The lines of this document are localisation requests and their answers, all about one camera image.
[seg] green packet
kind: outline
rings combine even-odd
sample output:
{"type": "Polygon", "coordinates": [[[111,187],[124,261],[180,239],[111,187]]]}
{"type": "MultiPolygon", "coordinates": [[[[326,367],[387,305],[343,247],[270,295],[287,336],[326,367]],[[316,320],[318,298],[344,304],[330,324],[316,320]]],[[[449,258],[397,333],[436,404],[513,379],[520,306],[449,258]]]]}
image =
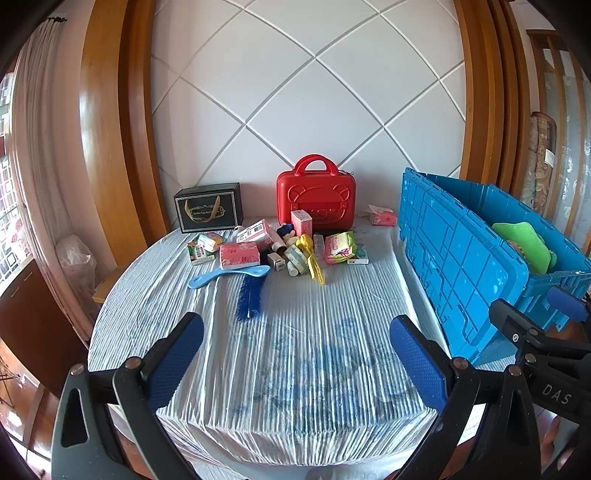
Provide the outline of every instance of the green packet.
{"type": "Polygon", "coordinates": [[[357,251],[353,232],[330,235],[324,241],[324,259],[329,265],[341,263],[354,257],[357,251]]]}

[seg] red suitcase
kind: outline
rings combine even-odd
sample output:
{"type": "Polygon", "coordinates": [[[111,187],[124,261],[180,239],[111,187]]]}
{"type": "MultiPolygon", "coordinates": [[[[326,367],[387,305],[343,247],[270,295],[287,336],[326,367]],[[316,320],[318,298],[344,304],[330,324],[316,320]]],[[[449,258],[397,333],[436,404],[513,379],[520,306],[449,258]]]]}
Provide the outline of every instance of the red suitcase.
{"type": "Polygon", "coordinates": [[[308,155],[293,170],[281,173],[275,198],[281,223],[291,223],[292,211],[305,210],[312,217],[315,230],[345,231],[353,226],[355,179],[322,155],[308,155]],[[323,161],[326,170],[306,171],[314,160],[323,161]]]}

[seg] floor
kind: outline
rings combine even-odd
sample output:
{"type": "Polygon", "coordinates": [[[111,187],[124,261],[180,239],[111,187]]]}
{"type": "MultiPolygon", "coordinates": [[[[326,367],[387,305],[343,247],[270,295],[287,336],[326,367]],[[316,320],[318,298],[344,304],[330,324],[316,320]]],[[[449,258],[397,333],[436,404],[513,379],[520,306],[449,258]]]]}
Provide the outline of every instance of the floor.
{"type": "Polygon", "coordinates": [[[30,436],[28,448],[23,440],[25,424],[38,389],[37,379],[12,354],[0,339],[0,358],[4,361],[0,381],[0,423],[14,438],[13,443],[39,478],[50,480],[51,437],[59,400],[45,391],[30,436]]]}

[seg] wooden cabinet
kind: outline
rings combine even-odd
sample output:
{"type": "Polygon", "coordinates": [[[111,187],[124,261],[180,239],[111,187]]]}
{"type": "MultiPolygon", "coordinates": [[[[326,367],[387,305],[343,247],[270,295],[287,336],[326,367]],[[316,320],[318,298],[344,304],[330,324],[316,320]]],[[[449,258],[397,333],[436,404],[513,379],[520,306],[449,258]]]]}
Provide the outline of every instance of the wooden cabinet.
{"type": "Polygon", "coordinates": [[[60,397],[70,367],[87,350],[31,260],[0,296],[0,338],[49,391],[60,397]]]}

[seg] black gift box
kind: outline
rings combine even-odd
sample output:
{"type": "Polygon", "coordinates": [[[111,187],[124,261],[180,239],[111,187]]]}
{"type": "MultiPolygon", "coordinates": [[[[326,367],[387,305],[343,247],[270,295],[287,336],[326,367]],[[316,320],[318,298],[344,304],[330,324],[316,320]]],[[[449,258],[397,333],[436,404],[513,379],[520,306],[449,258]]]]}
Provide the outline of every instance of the black gift box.
{"type": "Polygon", "coordinates": [[[242,223],[239,183],[183,189],[174,204],[183,233],[228,230],[242,223]]]}

